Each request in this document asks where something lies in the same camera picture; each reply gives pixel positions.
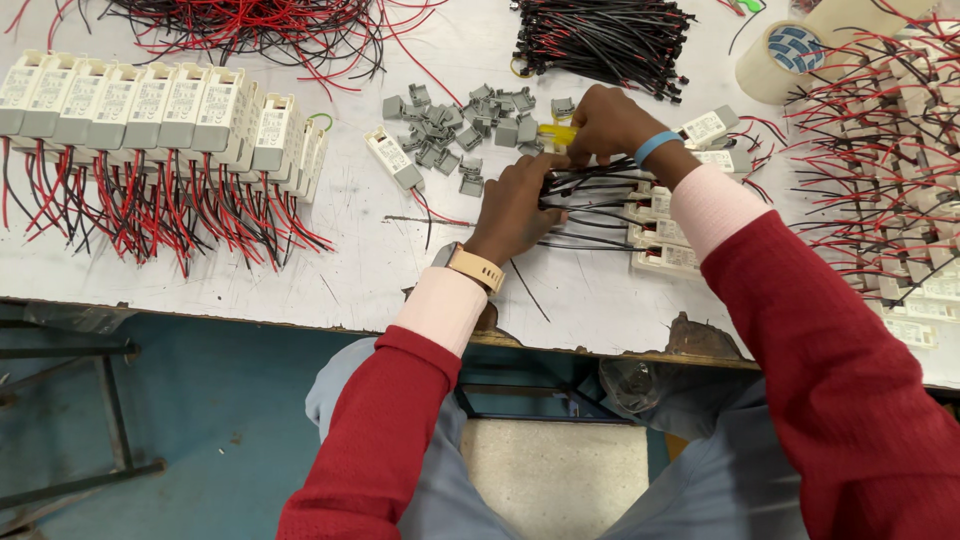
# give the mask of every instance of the red sleeve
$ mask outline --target red sleeve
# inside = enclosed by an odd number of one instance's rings
[[[350,377],[310,474],[280,514],[276,538],[399,539],[440,404],[460,358],[391,326]]]
[[[921,367],[776,212],[704,260],[767,378],[812,540],[931,540],[960,529],[960,426]]]

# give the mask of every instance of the blue floor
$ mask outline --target blue floor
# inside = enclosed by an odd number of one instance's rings
[[[0,347],[29,346],[13,332],[0,331]],[[163,457],[167,472],[72,504],[41,520],[34,538],[273,538],[280,508],[302,485],[319,446],[303,398],[326,361],[363,336],[153,314],[134,316],[113,337],[127,336],[143,348],[130,366],[114,362],[134,459]],[[465,362],[509,364],[519,355],[529,353],[471,347]],[[543,355],[561,372],[578,361]],[[10,372],[19,380],[54,363],[8,360],[0,363],[0,377]],[[0,496],[109,472],[104,405],[91,364],[17,398],[0,410]],[[488,412],[563,414],[560,400],[483,398],[472,401]],[[652,479],[666,466],[666,447],[652,430],[648,444]],[[0,523],[13,515],[0,512]]]

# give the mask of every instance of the blue rubber band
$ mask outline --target blue rubber band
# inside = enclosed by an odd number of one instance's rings
[[[679,140],[684,142],[684,138],[675,134],[674,132],[662,132],[650,137],[642,146],[636,149],[636,154],[634,154],[634,161],[636,166],[643,169],[641,165],[644,160],[646,160],[654,150],[660,147],[664,142],[668,140]]]

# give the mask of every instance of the white tape roll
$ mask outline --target white tape roll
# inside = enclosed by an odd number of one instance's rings
[[[797,87],[814,80],[807,73],[826,63],[823,40],[812,28],[796,21],[770,25],[736,63],[736,81],[760,103],[782,105]]]

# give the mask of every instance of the light blue pants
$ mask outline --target light blue pants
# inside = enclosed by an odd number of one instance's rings
[[[306,414],[321,444],[341,390],[373,354],[375,338],[337,353],[317,375]],[[800,475],[787,463],[759,374],[691,370],[682,387],[643,414],[689,446],[601,538],[603,540],[806,540]],[[467,415],[446,396],[423,456],[417,490],[397,527],[405,540],[520,538],[467,477],[460,437]]]

